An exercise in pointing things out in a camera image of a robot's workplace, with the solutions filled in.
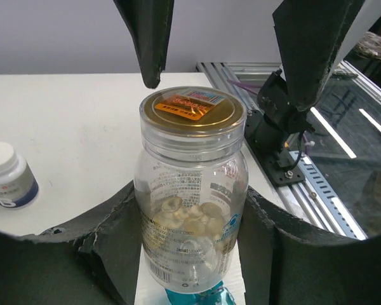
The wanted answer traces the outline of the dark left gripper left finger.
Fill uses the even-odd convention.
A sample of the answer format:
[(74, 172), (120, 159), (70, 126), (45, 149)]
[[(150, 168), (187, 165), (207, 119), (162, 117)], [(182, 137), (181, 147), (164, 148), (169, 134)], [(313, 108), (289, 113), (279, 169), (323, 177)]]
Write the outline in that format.
[(132, 183), (39, 235), (0, 232), (0, 304), (133, 304), (140, 233)]

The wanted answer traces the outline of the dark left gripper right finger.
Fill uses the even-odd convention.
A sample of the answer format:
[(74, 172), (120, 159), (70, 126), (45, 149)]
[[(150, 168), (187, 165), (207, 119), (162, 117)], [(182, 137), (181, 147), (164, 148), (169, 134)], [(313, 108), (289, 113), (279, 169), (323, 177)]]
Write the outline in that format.
[(237, 244), (247, 304), (381, 304), (381, 234), (325, 231), (249, 188)]

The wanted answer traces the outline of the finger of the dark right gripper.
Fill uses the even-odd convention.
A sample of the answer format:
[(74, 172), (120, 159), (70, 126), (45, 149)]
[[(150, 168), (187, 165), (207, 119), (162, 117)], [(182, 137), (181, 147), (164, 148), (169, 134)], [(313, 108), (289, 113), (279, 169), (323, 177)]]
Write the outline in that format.
[(144, 85), (157, 88), (165, 70), (173, 0), (114, 0), (131, 38)]
[(274, 30), (290, 100), (299, 111), (318, 102), (363, 1), (283, 1)]

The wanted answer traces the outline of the multicolour weekly pill organizer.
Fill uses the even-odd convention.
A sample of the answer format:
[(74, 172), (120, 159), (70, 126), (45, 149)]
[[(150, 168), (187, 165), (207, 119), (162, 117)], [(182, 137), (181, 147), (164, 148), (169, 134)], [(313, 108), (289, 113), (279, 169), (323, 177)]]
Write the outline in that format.
[(220, 281), (214, 287), (197, 294), (180, 294), (166, 289), (166, 295), (172, 305), (235, 305), (236, 301), (229, 290)]

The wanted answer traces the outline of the clear bottle lid gold inside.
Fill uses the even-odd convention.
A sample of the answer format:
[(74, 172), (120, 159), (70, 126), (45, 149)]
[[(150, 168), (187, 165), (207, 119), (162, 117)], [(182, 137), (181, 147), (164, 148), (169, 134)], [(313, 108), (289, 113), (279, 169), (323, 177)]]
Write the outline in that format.
[(228, 93), (202, 86), (154, 92), (139, 107), (143, 141), (169, 151), (238, 150), (245, 106)]

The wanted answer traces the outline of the clear pill bottle with capsules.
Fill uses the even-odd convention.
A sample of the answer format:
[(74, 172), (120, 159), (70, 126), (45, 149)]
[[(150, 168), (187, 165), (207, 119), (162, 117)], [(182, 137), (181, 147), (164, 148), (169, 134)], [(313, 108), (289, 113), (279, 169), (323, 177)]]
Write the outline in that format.
[(248, 187), (242, 145), (238, 140), (192, 159), (143, 142), (135, 198), (146, 265), (164, 288), (196, 294), (227, 274)]

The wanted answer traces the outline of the white pill bottle blue label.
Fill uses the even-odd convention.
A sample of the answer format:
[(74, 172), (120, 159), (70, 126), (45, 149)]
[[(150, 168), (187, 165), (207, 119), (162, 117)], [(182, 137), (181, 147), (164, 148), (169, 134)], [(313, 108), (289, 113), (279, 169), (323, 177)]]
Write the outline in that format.
[(0, 205), (22, 208), (31, 203), (39, 192), (39, 185), (27, 160), (14, 147), (0, 142)]

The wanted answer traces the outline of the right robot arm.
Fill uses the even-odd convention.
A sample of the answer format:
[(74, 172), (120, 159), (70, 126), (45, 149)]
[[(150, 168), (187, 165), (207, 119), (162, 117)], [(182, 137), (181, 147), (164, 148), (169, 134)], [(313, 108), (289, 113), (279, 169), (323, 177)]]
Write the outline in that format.
[[(115, 1), (131, 38), (144, 85), (155, 89), (165, 68), (173, 1)], [(295, 111), (315, 106), (331, 72), (381, 16), (381, 1), (282, 1), (272, 14)]]

